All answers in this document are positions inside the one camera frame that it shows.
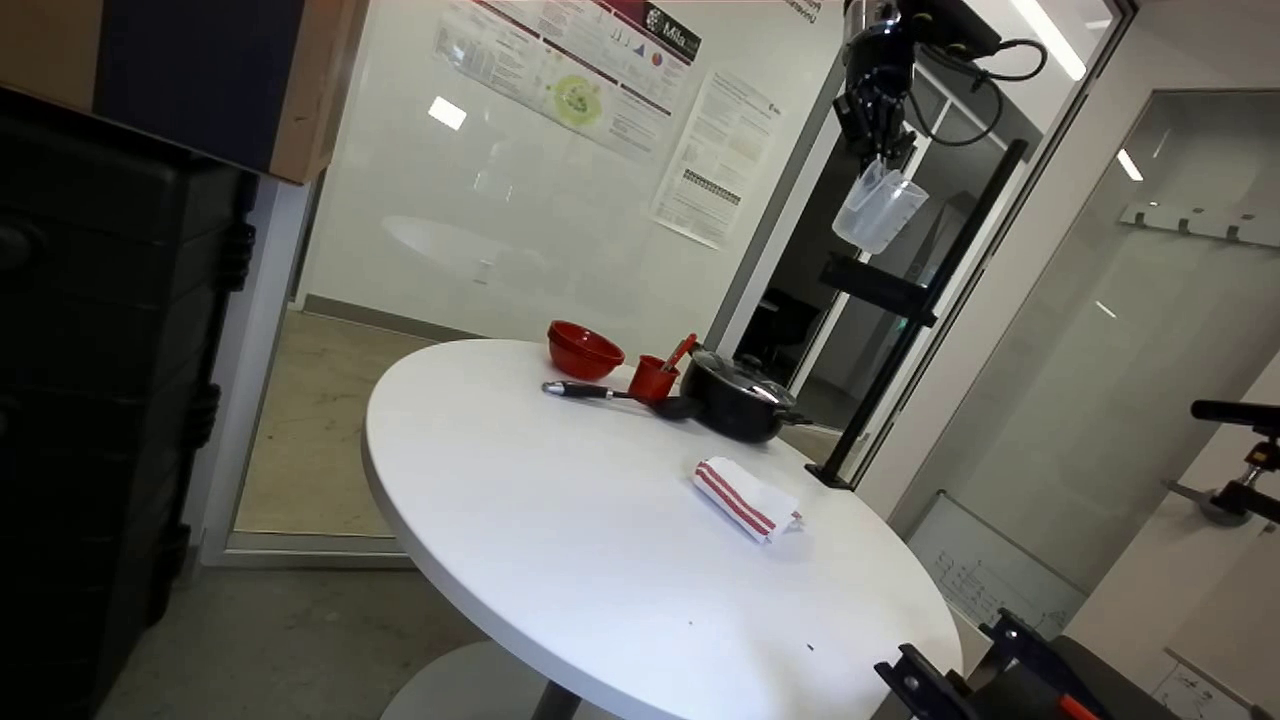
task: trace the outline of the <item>red bowl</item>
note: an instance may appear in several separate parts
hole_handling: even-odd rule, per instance
[[[556,320],[548,329],[548,349],[551,349],[551,367],[575,378],[600,378],[616,363],[626,363],[626,350],[610,335],[569,320]]]

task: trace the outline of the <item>table base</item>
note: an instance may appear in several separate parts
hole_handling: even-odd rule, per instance
[[[421,669],[385,707],[385,720],[520,720],[546,713],[546,701],[563,701],[548,690],[551,683],[525,669],[498,645],[463,645],[429,669]],[[612,720],[605,707],[580,701],[574,720]]]

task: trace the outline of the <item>ceiling light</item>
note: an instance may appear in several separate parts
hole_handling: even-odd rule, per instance
[[[1138,180],[1138,185],[1144,180],[1144,171],[1138,169],[1138,159],[1123,146],[1117,151],[1117,163],[1123,169],[1129,180]]]
[[[1096,312],[1106,312],[1107,320],[1121,320],[1121,312],[1112,312],[1106,299],[1092,299]]]
[[[1053,17],[1035,0],[1013,0],[1013,6],[1031,25],[1048,57],[1073,74],[1084,74],[1084,60],[1069,42],[1069,36],[1053,25]]]
[[[432,98],[432,120],[456,131],[456,126],[463,126],[468,110],[450,104],[444,95],[437,95]]]

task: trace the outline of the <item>black cabinet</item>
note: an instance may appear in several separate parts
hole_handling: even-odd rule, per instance
[[[183,557],[253,180],[0,93],[0,707],[91,715]]]

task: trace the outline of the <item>black object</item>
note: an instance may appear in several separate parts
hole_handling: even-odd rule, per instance
[[[1280,437],[1280,404],[1198,400],[1193,414],[1212,425],[1247,425],[1261,437]]]
[[[0,218],[0,273],[21,273],[37,255],[37,236],[26,223]]]
[[[165,612],[244,190],[0,93],[0,715],[90,720]]]
[[[575,400],[612,400],[612,397],[627,397],[605,384],[569,384],[569,378],[546,378],[548,397],[575,397]]]
[[[270,169],[304,0],[104,0],[98,110]]]
[[[818,308],[770,289],[731,361],[783,378],[796,373]]]
[[[1263,439],[1251,445],[1245,454],[1247,472],[1241,481],[1229,481],[1219,493],[1207,494],[1216,510],[1229,510],[1237,524],[1245,524],[1251,510],[1280,524],[1280,498],[1257,493],[1257,481],[1263,472],[1280,466],[1280,408],[1276,404],[1233,404],[1233,400],[1198,400],[1198,418],[1216,425],[1247,425]]]
[[[700,425],[744,445],[764,445],[783,425],[804,418],[796,414],[788,389],[717,350],[691,350],[679,400],[691,404]]]
[[[569,384],[569,378],[546,378],[546,391],[548,391],[548,397],[563,397],[563,400],[635,400],[635,397],[616,391],[616,389],[605,389],[605,384]],[[659,414],[659,418],[688,418],[696,404],[685,400],[685,397],[668,397],[668,400],[650,404],[650,408],[652,408],[652,414]]]
[[[858,299],[887,308],[894,316],[907,316],[926,329],[935,322],[930,289],[859,263],[858,255],[833,250],[820,280],[844,289]]]
[[[1065,702],[1102,720],[1176,720],[1144,686],[1069,637],[1046,640],[1002,606],[974,681],[935,671],[914,645],[878,665],[894,697],[921,720],[1065,720]]]
[[[531,720],[574,720],[584,701],[559,683],[548,683],[531,707]]]
[[[1016,163],[1026,159],[1029,145],[1013,138],[996,163],[996,171],[987,175],[980,200],[974,205],[968,218],[959,223],[955,243],[948,248],[948,255],[939,260],[939,269],[930,274],[930,283],[915,293],[907,293],[907,304],[894,304],[894,294],[883,293],[870,293],[859,280],[873,280],[873,273],[825,273],[825,280],[841,280],[838,289],[850,294],[863,294],[863,299],[883,299],[883,308],[907,312],[907,322],[902,329],[896,342],[887,349],[878,378],[870,384],[870,391],[859,397],[851,418],[844,425],[844,437],[838,439],[833,454],[825,462],[812,462],[809,472],[833,487],[844,487],[841,481],[841,462],[850,458],[858,437],[870,429],[870,418],[878,414],[887,384],[896,378],[896,367],[907,361],[915,335],[926,333],[926,322],[931,320],[931,308],[939,304],[945,289],[954,283],[959,260],[968,255],[978,231],[984,226],[987,213],[996,208],[1009,175],[1016,171]]]
[[[256,226],[244,223],[244,218],[226,231],[226,273],[222,273],[222,283],[226,283],[227,293],[240,293],[240,289],[244,289],[250,263],[253,263],[253,243],[256,243]]]

